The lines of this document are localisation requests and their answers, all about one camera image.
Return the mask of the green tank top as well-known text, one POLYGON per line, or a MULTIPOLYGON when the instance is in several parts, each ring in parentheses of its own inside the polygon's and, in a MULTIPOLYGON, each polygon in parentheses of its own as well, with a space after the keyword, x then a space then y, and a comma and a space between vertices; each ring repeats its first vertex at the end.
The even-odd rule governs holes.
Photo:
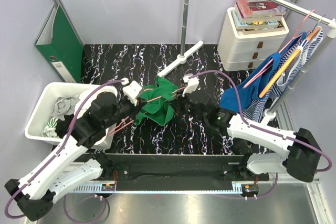
POLYGON ((157 77, 154 85, 145 86, 147 91, 140 95, 146 101, 145 106, 136 115, 134 123, 140 125, 143 119, 149 119, 160 126, 165 126, 174 116, 170 102, 174 100, 174 91, 178 86, 169 80, 157 77))

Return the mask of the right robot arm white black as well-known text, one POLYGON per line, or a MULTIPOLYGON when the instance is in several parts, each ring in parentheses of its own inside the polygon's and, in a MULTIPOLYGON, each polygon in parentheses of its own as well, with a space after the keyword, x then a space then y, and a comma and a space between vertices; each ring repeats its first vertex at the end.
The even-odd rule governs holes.
POLYGON ((237 168, 239 176, 250 180, 263 173, 287 173, 302 182, 313 181, 322 151, 312 133, 298 132, 243 120, 240 114, 216 106, 210 97, 197 93, 178 99, 179 110, 202 121, 206 130, 261 145, 271 150, 266 154, 248 154, 237 168))

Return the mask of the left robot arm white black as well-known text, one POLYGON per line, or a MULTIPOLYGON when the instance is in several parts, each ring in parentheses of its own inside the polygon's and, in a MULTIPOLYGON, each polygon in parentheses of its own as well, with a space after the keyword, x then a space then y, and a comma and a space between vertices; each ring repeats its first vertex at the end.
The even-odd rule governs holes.
POLYGON ((124 96, 120 101, 112 92, 102 92, 82 116, 75 114, 62 142, 29 174, 10 179, 5 189, 15 201, 22 217, 36 221, 53 205, 78 186, 93 179, 113 176, 113 161, 103 152, 95 154, 82 166, 63 171, 106 136, 106 130, 140 109, 140 99, 124 96))

